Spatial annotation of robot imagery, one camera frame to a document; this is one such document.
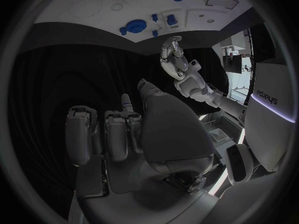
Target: black curtain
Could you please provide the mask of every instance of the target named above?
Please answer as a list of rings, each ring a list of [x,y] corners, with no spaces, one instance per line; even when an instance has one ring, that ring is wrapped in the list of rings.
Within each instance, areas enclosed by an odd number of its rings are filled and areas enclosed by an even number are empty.
[[[188,61],[199,61],[199,73],[207,83],[228,93],[228,78],[212,48],[184,52]],[[123,93],[129,94],[135,111],[143,114],[137,90],[141,78],[175,95],[198,115],[218,111],[183,97],[173,78],[161,68],[159,54],[144,56],[95,45],[55,45],[17,57],[9,88],[14,148],[33,187],[65,219],[77,171],[64,142],[68,110],[75,105],[96,109],[103,133],[104,112],[120,111]]]

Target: robotic arm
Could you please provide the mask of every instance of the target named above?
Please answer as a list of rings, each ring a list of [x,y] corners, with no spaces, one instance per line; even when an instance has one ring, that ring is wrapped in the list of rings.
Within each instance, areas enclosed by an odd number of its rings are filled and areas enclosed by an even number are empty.
[[[178,41],[181,36],[170,37],[161,49],[160,62],[163,69],[175,78],[176,89],[185,97],[198,102],[206,102],[214,108],[221,108],[234,116],[244,126],[246,107],[223,96],[223,93],[209,87],[198,71],[201,69],[197,60],[188,63]]]

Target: black backdrop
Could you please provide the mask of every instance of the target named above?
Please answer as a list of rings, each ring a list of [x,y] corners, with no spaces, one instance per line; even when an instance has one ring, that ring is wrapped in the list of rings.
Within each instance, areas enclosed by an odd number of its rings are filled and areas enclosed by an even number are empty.
[[[184,52],[188,61],[199,61],[199,73],[207,83],[228,92],[227,75],[212,48]],[[144,56],[96,45],[55,45],[17,57],[8,114],[14,148],[29,181],[64,218],[68,217],[76,178],[64,143],[69,108],[86,105],[96,109],[103,131],[104,112],[121,110],[123,93],[129,94],[135,111],[143,114],[137,90],[141,78],[175,95],[197,115],[218,111],[183,97],[173,78],[161,68],[159,54]]]

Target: purple light strip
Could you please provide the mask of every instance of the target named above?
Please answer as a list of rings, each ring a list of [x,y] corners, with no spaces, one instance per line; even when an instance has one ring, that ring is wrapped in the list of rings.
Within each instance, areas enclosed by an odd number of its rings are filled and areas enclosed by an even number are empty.
[[[267,105],[264,104],[263,102],[259,101],[257,98],[255,98],[255,97],[253,96],[253,94],[251,94],[250,96],[251,96],[255,101],[257,101],[258,103],[260,103],[262,106],[266,107],[267,109],[271,110],[271,111],[274,112],[275,114],[279,115],[281,118],[284,118],[284,119],[286,119],[286,120],[289,121],[289,122],[296,123],[295,120],[292,120],[292,119],[290,119],[290,118],[285,117],[285,116],[282,115],[281,113],[275,111],[274,109],[270,108],[269,106],[267,106]]]

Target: vent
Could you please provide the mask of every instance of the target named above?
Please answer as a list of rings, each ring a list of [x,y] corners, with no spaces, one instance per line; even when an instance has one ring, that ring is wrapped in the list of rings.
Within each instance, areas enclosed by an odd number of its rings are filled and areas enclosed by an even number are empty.
[[[217,128],[209,132],[210,135],[213,137],[213,139],[216,142],[220,142],[224,140],[225,138],[228,138],[228,136],[223,132],[221,129]]]

